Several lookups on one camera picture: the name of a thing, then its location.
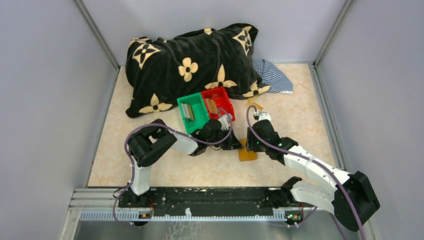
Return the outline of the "red plastic bin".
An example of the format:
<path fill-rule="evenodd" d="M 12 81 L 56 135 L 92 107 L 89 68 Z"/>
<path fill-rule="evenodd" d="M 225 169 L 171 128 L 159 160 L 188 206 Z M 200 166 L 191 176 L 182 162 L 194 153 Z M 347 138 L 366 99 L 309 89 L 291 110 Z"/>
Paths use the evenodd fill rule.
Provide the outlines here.
<path fill-rule="evenodd" d="M 220 116 L 224 115 L 225 113 L 223 111 L 219 111 L 218 115 L 211 114 L 209 112 L 206 99 L 213 99 L 216 102 L 217 109 L 222 108 L 224 109 L 228 114 L 232 115 L 232 121 L 236 120 L 235 113 L 234 113 L 234 107 L 228 97 L 227 91 L 224 87 L 216 87 L 212 89 L 203 90 L 200 92 L 204 104 L 206 106 L 206 110 L 208 113 L 208 116 L 210 119 L 218 119 Z"/>

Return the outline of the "translucent yellow card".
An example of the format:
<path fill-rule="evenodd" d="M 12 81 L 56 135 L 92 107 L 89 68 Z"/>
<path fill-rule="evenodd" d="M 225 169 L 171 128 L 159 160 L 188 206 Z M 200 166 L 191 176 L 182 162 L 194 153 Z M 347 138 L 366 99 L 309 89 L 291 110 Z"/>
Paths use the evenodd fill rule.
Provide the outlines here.
<path fill-rule="evenodd" d="M 248 108 L 250 106 L 253 106 L 256 112 L 261 112 L 264 108 L 261 105 L 257 104 L 255 101 L 256 99 L 253 97 L 248 98 L 245 107 Z"/>

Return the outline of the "tan leather card holder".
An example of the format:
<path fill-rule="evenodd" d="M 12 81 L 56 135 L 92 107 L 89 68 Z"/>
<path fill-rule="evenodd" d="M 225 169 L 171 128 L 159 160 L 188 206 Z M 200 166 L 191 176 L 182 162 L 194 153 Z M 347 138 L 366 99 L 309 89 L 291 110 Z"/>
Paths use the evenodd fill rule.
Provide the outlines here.
<path fill-rule="evenodd" d="M 256 152 L 247 150 L 247 147 L 246 147 L 247 139 L 246 138 L 239 139 L 239 142 L 242 145 L 242 148 L 237 150 L 240 162 L 255 161 L 255 160 L 258 159 L 258 155 L 257 155 Z"/>

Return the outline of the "green plastic bin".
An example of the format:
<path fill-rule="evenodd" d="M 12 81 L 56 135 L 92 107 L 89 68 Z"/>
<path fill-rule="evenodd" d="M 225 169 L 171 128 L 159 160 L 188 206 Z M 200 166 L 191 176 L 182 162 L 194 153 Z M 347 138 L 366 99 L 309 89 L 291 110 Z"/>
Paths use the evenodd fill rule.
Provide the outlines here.
<path fill-rule="evenodd" d="M 209 120 L 209 114 L 200 92 L 179 97 L 177 104 L 185 130 L 192 134 L 200 130 Z"/>

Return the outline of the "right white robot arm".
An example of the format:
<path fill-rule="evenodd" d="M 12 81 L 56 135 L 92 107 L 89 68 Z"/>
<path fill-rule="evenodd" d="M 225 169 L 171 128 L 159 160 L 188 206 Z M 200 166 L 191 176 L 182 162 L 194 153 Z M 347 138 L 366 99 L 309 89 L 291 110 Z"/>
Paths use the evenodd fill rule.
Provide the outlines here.
<path fill-rule="evenodd" d="M 361 171 L 350 173 L 331 166 L 289 137 L 280 137 L 268 119 L 248 124 L 247 148 L 264 152 L 270 159 L 312 180 L 291 178 L 288 192 L 296 202 L 321 208 L 348 230 L 363 232 L 363 225 L 381 205 L 369 178 Z"/>

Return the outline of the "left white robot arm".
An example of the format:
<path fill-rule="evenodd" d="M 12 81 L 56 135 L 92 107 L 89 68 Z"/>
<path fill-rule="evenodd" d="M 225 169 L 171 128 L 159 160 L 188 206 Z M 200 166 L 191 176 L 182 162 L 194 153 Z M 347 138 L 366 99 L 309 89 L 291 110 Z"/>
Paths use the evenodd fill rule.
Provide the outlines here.
<path fill-rule="evenodd" d="M 225 151 L 244 148 L 236 138 L 230 121 L 223 118 L 210 119 L 192 133 L 177 131 L 162 119 L 139 126 L 128 134 L 124 142 L 124 150 L 131 161 L 129 188 L 136 196 L 148 192 L 152 165 L 168 150 L 195 157 L 205 153 L 208 147 Z"/>

